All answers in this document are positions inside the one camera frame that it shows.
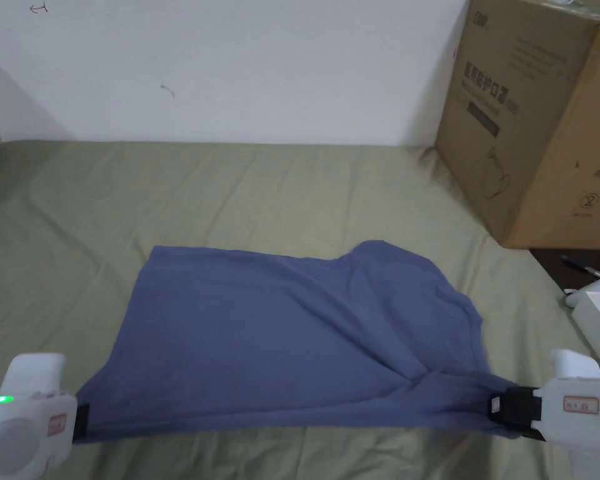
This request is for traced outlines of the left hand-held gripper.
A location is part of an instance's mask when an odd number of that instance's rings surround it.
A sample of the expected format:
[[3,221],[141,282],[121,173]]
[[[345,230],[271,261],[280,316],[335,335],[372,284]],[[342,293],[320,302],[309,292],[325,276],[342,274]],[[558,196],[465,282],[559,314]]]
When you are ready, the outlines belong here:
[[0,385],[0,479],[39,479],[87,432],[89,405],[62,390],[66,357],[14,357]]

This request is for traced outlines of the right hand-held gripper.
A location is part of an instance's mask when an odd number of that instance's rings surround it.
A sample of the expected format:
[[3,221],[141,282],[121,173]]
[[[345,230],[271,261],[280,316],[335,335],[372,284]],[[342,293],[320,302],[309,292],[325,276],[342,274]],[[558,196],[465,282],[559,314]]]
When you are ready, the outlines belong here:
[[554,377],[542,387],[493,394],[490,420],[568,452],[574,479],[600,479],[600,367],[574,351],[552,351]]

